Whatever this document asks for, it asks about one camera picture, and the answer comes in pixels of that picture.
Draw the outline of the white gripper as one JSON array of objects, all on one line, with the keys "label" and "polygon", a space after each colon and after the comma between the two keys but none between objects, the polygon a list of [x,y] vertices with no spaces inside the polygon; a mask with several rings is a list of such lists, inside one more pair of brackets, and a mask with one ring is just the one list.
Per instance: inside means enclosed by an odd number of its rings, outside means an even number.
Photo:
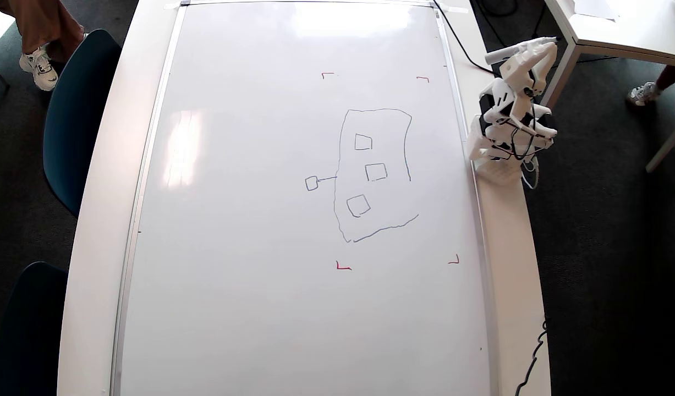
[{"label": "white gripper", "polygon": [[533,90],[541,95],[546,88],[546,78],[555,63],[558,46],[553,40],[527,40],[515,46],[515,55],[499,68],[502,79],[513,92]]}]

